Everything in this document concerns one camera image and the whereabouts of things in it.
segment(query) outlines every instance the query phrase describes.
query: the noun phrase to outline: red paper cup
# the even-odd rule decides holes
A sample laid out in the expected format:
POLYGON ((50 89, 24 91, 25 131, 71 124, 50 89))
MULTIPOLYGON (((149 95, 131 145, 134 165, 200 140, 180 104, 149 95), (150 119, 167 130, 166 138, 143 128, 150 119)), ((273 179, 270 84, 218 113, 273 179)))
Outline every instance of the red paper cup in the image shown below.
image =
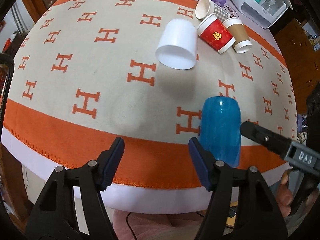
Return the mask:
POLYGON ((210 14, 199 24, 197 32, 202 40, 220 54, 236 42, 236 39, 214 14, 210 14))

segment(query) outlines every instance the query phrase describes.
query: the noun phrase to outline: finger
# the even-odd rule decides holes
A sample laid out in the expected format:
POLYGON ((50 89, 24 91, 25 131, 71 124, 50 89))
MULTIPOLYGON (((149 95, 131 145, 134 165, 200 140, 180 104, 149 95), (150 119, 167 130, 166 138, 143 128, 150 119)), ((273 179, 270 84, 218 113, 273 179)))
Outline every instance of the finger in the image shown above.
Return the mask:
POLYGON ((288 206, 291 204, 293 200, 293 195, 286 185, 279 186, 279 189, 276 195, 276 200, 285 206, 288 206))
POLYGON ((282 177, 281 177, 281 184, 282 185, 285 185, 288 183, 288 170, 285 171, 283 174, 282 174, 282 177))
POLYGON ((285 205, 282 205, 281 203, 278 203, 278 206, 284 218, 290 215, 290 212, 291 212, 290 206, 285 206, 285 205))
POLYGON ((307 198, 306 206, 313 206, 319 195, 319 190, 315 189, 307 198))

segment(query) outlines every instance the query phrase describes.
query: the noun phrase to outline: screw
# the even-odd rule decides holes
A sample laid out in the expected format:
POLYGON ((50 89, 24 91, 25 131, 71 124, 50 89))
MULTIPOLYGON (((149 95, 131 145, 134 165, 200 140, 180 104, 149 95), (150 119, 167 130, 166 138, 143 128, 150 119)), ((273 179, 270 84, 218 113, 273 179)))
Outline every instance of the screw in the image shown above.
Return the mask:
POLYGON ((56 172, 60 172, 63 170, 63 166, 57 166, 55 169, 54 169, 56 172))
POLYGON ((256 166, 251 166, 251 167, 249 168, 249 170, 250 170, 251 172, 257 172, 257 171, 258 171, 258 169, 257 169, 256 166))
POLYGON ((216 165, 218 167, 222 167, 224 165, 224 162, 223 161, 216 161, 216 165))
POLYGON ((95 160, 89 161, 88 165, 89 165, 89 167, 93 167, 93 166, 97 165, 97 161, 95 161, 95 160))

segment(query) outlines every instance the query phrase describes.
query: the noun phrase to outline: tablecloth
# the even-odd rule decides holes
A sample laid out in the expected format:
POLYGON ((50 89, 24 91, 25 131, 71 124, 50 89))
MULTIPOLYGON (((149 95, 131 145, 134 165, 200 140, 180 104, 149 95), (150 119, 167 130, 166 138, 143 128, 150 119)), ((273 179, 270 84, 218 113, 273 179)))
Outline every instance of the tablecloth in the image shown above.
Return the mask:
MULTIPOLYGON (((146 213, 205 209, 210 194, 200 185, 187 143, 199 133, 206 98, 234 97, 242 121, 286 137, 296 138, 297 125, 284 59, 251 28, 247 53, 229 49, 219 55, 198 40, 191 70, 156 60, 166 23, 183 18, 199 24, 196 3, 58 0, 15 57, 4 120, 14 138, 4 131, 4 145, 15 155, 17 139, 33 155, 73 168, 95 159, 120 135, 125 153, 105 196, 108 206, 146 213), (195 197, 199 203, 191 205, 195 197)), ((256 165, 264 172, 283 163, 242 138, 240 168, 256 165)))

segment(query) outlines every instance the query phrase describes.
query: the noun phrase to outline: human hand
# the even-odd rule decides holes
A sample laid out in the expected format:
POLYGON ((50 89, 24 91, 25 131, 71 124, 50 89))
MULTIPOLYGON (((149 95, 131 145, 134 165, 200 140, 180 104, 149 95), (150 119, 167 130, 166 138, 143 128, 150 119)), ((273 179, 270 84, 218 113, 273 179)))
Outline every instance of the human hand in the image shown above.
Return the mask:
MULTIPOLYGON (((282 174, 281 184, 278 188, 278 192, 276 194, 276 201, 278 203, 279 209, 281 211, 282 216, 285 218, 289 216, 291 212, 290 204, 293 200, 292 192, 287 188, 288 183, 288 170, 282 174)), ((305 200, 305 209, 303 210, 303 214, 306 214, 310 211, 313 204, 317 200, 319 195, 319 190, 315 189, 305 200)))
POLYGON ((276 201, 281 211, 282 216, 285 218, 291 212, 290 204, 293 200, 292 192, 287 188, 288 171, 285 171, 281 177, 281 184, 276 194, 276 201))

